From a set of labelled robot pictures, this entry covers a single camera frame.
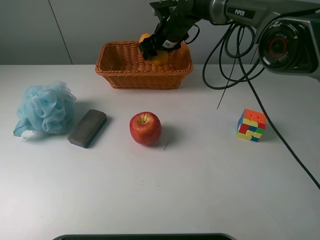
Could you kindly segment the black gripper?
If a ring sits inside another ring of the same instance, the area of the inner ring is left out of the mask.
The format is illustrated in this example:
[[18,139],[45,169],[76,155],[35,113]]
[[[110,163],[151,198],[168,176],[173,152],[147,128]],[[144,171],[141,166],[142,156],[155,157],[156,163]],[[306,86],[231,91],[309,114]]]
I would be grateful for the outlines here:
[[139,40],[139,50],[145,61],[158,56],[157,51],[172,52],[179,49],[182,41],[188,38],[188,31],[198,22],[198,18],[174,9],[170,15],[156,11],[160,20],[152,36],[143,36]]

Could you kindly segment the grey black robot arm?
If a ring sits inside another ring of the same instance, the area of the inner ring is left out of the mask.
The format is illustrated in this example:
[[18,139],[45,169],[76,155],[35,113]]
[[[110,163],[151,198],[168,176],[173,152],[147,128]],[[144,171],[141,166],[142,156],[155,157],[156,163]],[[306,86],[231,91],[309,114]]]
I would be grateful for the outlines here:
[[152,2],[159,18],[139,44],[145,60],[181,47],[200,20],[255,28],[262,65],[282,75],[320,77],[320,5],[299,0],[165,0]]

